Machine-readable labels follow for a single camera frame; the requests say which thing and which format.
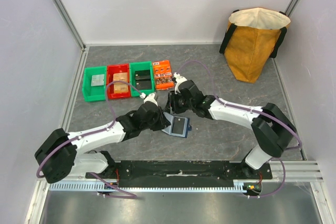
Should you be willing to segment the blue card holder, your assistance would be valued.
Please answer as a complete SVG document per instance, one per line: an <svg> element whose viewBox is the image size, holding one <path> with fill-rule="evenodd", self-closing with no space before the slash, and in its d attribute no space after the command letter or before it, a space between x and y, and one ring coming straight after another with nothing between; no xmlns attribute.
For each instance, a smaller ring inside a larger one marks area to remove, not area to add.
<svg viewBox="0 0 336 224"><path fill-rule="evenodd" d="M164 116L170 122L170 125L162 132L170 136L187 138L189 131L192 129L189 118L174 116L166 112L164 112Z"/></svg>

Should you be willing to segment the black credit card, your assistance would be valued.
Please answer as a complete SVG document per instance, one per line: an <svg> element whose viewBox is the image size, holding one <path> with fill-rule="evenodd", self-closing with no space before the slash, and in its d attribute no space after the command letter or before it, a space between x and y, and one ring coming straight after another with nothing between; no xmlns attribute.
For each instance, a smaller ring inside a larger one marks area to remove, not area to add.
<svg viewBox="0 0 336 224"><path fill-rule="evenodd" d="M179 134L179 135L184 134L184 128L185 128L186 121L187 121L186 118L174 117L172 128L171 128L171 133Z"/></svg>

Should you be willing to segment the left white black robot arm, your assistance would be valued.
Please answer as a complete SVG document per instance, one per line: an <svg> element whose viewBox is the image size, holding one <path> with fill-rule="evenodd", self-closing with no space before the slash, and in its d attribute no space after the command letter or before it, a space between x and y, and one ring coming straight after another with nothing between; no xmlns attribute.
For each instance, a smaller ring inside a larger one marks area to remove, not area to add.
<svg viewBox="0 0 336 224"><path fill-rule="evenodd" d="M99 127L72 133L62 128L55 129L34 155L39 165L36 176L45 178L50 184L59 182L71 173L80 155L110 143L138 137L142 131L161 131L170 125L163 109L148 101L137 110Z"/></svg>

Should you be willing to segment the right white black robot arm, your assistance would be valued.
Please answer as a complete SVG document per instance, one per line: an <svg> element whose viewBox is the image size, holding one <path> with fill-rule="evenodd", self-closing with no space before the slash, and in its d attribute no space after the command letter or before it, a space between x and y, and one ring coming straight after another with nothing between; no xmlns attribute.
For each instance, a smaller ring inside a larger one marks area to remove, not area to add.
<svg viewBox="0 0 336 224"><path fill-rule="evenodd" d="M193 111L200 118L227 121L253 131L257 145L244 157L241 174L254 178L264 163L280 158L289 150L297 130L284 113L273 103L247 106L228 102L216 95L204 95L192 80L181 79L167 97L166 112L181 114Z"/></svg>

